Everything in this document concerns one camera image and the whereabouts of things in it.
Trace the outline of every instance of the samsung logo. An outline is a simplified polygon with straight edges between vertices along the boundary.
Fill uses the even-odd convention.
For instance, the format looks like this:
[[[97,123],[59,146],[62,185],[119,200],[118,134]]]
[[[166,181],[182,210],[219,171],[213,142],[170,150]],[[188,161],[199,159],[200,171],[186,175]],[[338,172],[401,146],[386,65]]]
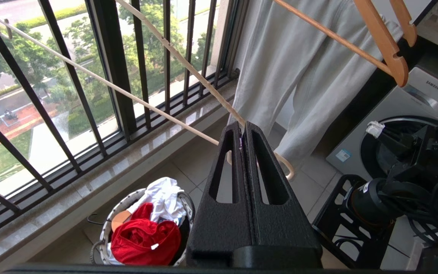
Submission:
[[[427,85],[430,85],[430,86],[433,87],[433,88],[438,89],[438,85],[435,85],[434,83],[432,83],[432,82],[430,82],[430,81],[427,81],[426,84],[427,84]]]

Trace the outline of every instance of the wooden clothes hanger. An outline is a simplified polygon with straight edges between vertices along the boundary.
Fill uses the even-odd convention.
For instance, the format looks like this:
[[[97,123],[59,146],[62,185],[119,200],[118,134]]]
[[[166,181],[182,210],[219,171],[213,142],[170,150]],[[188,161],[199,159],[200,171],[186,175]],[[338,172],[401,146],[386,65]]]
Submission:
[[[406,64],[405,58],[397,56],[397,53],[400,51],[400,49],[398,48],[398,45],[391,36],[391,33],[384,25],[381,16],[379,16],[379,13],[374,7],[371,0],[353,1],[358,8],[361,17],[365,21],[368,30],[370,30],[370,33],[374,41],[376,42],[376,45],[378,46],[379,51],[381,52],[386,64],[383,64],[375,57],[372,57],[369,53],[356,47],[351,42],[340,37],[334,31],[328,29],[326,26],[323,26],[321,23],[318,23],[317,21],[305,15],[303,12],[297,10],[296,8],[292,7],[285,1],[273,1],[275,1],[288,11],[292,12],[293,14],[297,15],[315,28],[319,29],[327,36],[346,46],[349,50],[352,50],[353,52],[359,54],[361,57],[374,64],[388,75],[391,75],[395,79],[397,85],[399,85],[400,87],[406,85],[408,81],[408,66]],[[400,22],[401,28],[403,29],[404,37],[407,39],[408,44],[410,46],[413,46],[417,39],[417,32],[415,26],[410,24],[410,20],[412,20],[412,18],[410,17],[405,3],[403,2],[403,0],[390,0],[390,3],[393,7],[393,10],[395,11],[398,21]]]
[[[219,101],[219,103],[221,103],[221,105],[227,109],[227,111],[233,115],[233,117],[244,127],[245,126],[245,120],[237,113],[237,111],[226,101],[226,99],[224,99],[224,97],[221,96],[221,94],[189,63],[187,62],[187,60],[170,44],[169,41],[167,41],[162,35],[161,33],[153,26],[153,24],[143,15],[141,14],[141,12],[139,12],[138,10],[136,10],[132,5],[128,4],[127,2],[123,1],[123,0],[116,0],[116,2],[120,3],[121,5],[123,5],[123,7],[125,7],[127,10],[129,10],[132,14],[134,14],[137,18],[139,18],[151,31],[151,33],[153,33],[153,35],[163,44],[163,46],[168,49],[170,51],[170,53],[176,57],[176,59],[178,61],[180,61],[187,69],[188,71],[190,71],[191,74],[193,74],[199,81],[201,84],[203,84],[208,90],[209,92],[216,97],[216,99]],[[123,94],[124,96],[138,102],[139,104],[143,105],[144,107],[151,109],[152,111],[155,111],[156,113],[160,114],[161,116],[165,117],[166,119],[172,121],[173,123],[176,123],[178,125],[180,125],[181,127],[185,128],[186,130],[189,130],[190,132],[192,132],[193,134],[207,140],[208,142],[211,142],[214,145],[219,145],[219,142],[217,140],[215,140],[214,138],[200,132],[199,130],[194,129],[193,127],[187,125],[186,123],[183,123],[182,121],[178,120],[177,118],[174,118],[173,116],[161,111],[160,109],[152,106],[151,104],[148,104],[147,102],[141,100],[140,98],[136,97],[135,95],[132,95],[130,92],[127,92],[126,90],[118,87],[117,85],[111,83],[110,81],[102,78],[101,76],[93,73],[92,71],[86,69],[85,67],[77,64],[76,62],[72,61],[71,59],[68,59],[67,57],[63,56],[62,54],[56,52],[55,50],[51,49],[50,47],[47,47],[46,45],[44,45],[43,43],[41,43],[40,41],[32,38],[31,36],[29,36],[28,34],[24,33],[23,31],[21,31],[20,29],[12,26],[9,24],[9,22],[0,19],[0,23],[2,23],[3,25],[6,26],[6,28],[9,30],[14,30],[16,33],[18,33],[19,35],[21,35],[22,37],[31,40],[33,43],[39,45],[40,47],[42,47],[43,49],[45,49],[47,52],[50,52],[51,54],[55,55],[56,57],[58,57],[59,59],[63,60],[64,62],[71,64],[72,66],[74,66],[75,68],[78,68],[79,70],[87,73],[88,75],[92,76],[93,78],[95,78],[96,80],[100,81],[101,83],[104,83],[105,85],[107,85],[108,87],[111,87],[113,90],[115,90],[116,92],[119,92],[121,94]],[[4,38],[8,38],[7,36],[3,35],[3,33],[1,33],[0,31],[0,36],[4,37]],[[278,159],[278,161],[282,162],[285,164],[285,166],[288,168],[289,170],[289,174],[286,175],[288,180],[291,180],[294,177],[295,171],[293,166],[282,156],[280,156],[279,154],[275,153],[276,158]]]

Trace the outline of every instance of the washing machine door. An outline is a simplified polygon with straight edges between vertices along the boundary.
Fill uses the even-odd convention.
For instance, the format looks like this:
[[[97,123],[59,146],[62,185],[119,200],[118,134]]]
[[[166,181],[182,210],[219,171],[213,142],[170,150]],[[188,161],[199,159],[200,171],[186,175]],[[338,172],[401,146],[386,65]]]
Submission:
[[[391,132],[414,134],[426,125],[438,127],[438,120],[420,116],[400,116],[379,121]],[[410,164],[410,159],[397,158],[386,146],[374,136],[365,134],[360,146],[361,161],[372,178],[386,178],[391,168],[397,163]]]

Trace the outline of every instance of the red cloth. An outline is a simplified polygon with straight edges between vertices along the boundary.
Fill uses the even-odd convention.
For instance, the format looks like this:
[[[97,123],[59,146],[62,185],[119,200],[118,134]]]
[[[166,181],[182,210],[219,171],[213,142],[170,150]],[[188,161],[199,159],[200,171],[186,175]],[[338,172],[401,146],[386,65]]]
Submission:
[[[113,233],[111,252],[127,265],[168,265],[180,246],[179,227],[172,221],[150,221],[152,203],[141,205],[131,220]],[[158,243],[154,250],[151,246]]]

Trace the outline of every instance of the window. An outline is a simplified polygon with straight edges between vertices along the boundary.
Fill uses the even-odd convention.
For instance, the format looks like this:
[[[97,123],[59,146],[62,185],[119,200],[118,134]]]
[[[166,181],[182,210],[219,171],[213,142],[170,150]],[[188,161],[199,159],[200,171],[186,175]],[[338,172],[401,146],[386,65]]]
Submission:
[[[238,42],[237,18],[244,17],[239,10],[247,1],[129,2],[215,86],[229,81],[233,58],[226,57]],[[220,19],[221,8],[230,19]],[[13,0],[0,2],[0,18],[172,115],[208,95],[114,1]],[[217,28],[225,33],[219,38]],[[0,30],[12,35],[0,36],[0,224],[6,224],[165,120],[17,33]]]

